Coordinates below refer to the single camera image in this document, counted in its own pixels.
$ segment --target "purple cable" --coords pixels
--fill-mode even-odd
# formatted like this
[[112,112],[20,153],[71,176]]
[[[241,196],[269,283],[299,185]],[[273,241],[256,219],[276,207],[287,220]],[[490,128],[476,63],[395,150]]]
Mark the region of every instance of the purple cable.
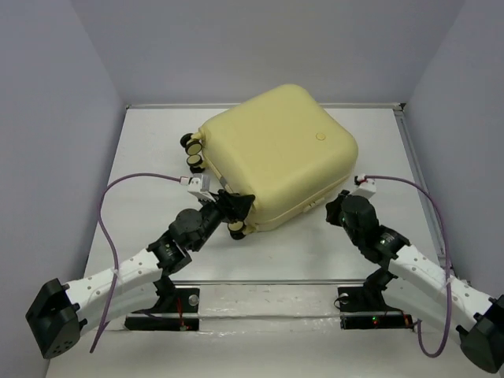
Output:
[[[109,232],[107,231],[105,225],[103,224],[103,219],[102,219],[103,201],[105,200],[105,195],[113,186],[120,183],[121,181],[125,181],[127,179],[132,179],[133,177],[157,177],[158,179],[165,179],[165,180],[180,182],[180,179],[177,179],[176,177],[159,175],[157,173],[143,173],[142,172],[142,173],[133,173],[131,175],[126,175],[126,176],[120,177],[119,179],[114,180],[112,183],[107,185],[107,188],[103,191],[102,198],[100,199],[100,203],[98,205],[98,224],[100,225],[100,228],[102,229],[103,235],[105,236],[105,238],[107,239],[107,242],[109,243],[110,249],[112,251],[112,256],[113,256],[113,268],[116,272],[119,270],[119,256],[117,256],[116,246],[114,245],[112,238],[110,237]],[[112,277],[112,283],[110,284],[110,291],[109,291],[109,294],[107,295],[107,299],[105,302],[105,307],[103,308],[102,319],[100,320],[100,323],[98,325],[98,330],[96,331],[96,336],[94,337],[93,344],[91,345],[91,349],[89,350],[89,353],[93,353],[95,351],[95,348],[98,345],[98,341],[100,340],[100,337],[102,336],[102,333],[103,333],[103,331],[105,331],[105,328],[108,324],[108,322],[106,321],[107,313],[109,312],[109,307],[110,307],[110,303],[112,302],[113,291],[116,288],[116,283],[117,283],[117,274],[114,274]]]
[[390,181],[398,181],[401,183],[407,183],[408,185],[411,185],[412,187],[415,187],[416,189],[421,191],[425,195],[425,197],[427,197],[427,199],[431,202],[432,207],[434,207],[435,214],[437,215],[438,220],[439,220],[439,227],[441,228],[441,236],[443,237],[443,241],[444,241],[444,253],[445,253],[444,272],[445,272],[445,277],[447,279],[447,317],[446,317],[446,320],[444,323],[443,338],[441,339],[441,343],[440,343],[439,348],[436,352],[429,353],[425,349],[424,342],[422,341],[422,328],[421,328],[422,322],[420,319],[418,320],[418,344],[420,345],[420,349],[422,349],[422,352],[424,352],[424,354],[427,357],[430,357],[430,358],[439,357],[447,344],[448,335],[450,334],[451,310],[452,310],[451,309],[452,308],[451,284],[450,284],[450,267],[451,267],[450,251],[448,248],[448,238],[447,238],[447,234],[446,234],[444,220],[443,220],[443,217],[441,216],[441,211],[439,210],[439,207],[438,207],[437,203],[435,202],[434,198],[423,187],[421,187],[420,185],[417,185],[416,183],[414,183],[412,181],[401,179],[398,177],[393,177],[393,176],[368,176],[368,175],[366,175],[365,178],[366,179],[373,179],[373,180],[390,180]]

